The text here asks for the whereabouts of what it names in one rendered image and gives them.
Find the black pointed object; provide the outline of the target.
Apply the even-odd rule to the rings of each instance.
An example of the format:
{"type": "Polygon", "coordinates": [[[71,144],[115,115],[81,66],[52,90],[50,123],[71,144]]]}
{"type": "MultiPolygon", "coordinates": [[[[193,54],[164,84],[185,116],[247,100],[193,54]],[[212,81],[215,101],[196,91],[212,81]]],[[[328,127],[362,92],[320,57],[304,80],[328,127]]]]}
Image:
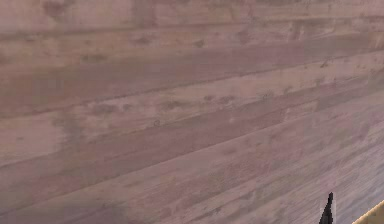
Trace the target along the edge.
{"type": "Polygon", "coordinates": [[[328,195],[327,204],[322,212],[319,224],[333,224],[332,202],[333,193],[330,192],[328,195]]]}

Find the tan wooden furniture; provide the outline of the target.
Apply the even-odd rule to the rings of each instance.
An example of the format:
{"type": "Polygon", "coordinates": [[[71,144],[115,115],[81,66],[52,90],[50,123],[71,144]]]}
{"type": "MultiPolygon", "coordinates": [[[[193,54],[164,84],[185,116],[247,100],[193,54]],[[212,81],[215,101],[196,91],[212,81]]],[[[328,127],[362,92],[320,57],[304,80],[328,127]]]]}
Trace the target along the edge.
{"type": "Polygon", "coordinates": [[[352,224],[384,224],[384,200],[352,224]]]}

